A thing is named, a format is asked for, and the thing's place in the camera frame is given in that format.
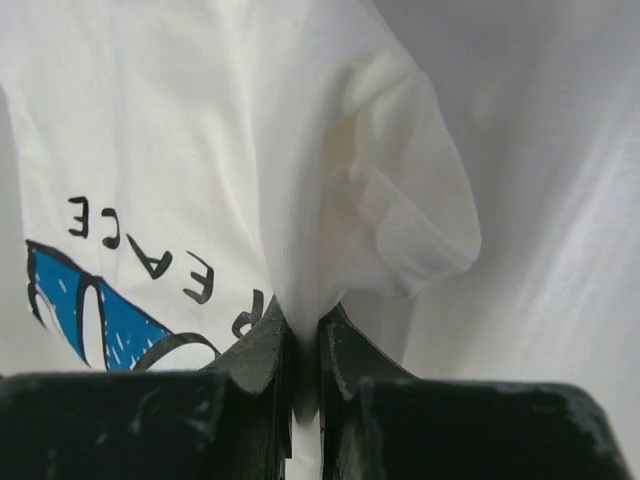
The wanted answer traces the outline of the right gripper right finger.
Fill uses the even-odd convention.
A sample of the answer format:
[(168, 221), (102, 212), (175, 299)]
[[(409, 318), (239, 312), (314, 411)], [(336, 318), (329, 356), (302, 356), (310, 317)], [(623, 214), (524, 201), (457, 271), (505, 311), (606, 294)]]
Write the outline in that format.
[(333, 309), (318, 326), (326, 479), (628, 479), (584, 390), (424, 380)]

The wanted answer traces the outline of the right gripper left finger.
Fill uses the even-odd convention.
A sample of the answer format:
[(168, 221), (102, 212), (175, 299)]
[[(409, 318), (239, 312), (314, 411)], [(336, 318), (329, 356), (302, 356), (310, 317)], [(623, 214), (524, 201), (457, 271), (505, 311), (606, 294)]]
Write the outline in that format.
[(281, 479), (293, 336), (271, 302), (200, 371), (29, 374), (1, 383), (5, 479)]

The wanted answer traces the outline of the white t shirt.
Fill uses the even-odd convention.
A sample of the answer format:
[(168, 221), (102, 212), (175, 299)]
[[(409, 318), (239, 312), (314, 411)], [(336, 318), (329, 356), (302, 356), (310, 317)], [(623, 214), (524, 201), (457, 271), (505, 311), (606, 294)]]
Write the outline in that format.
[(411, 297), (481, 236), (369, 1), (1, 5), (1, 370), (200, 369), (278, 301)]

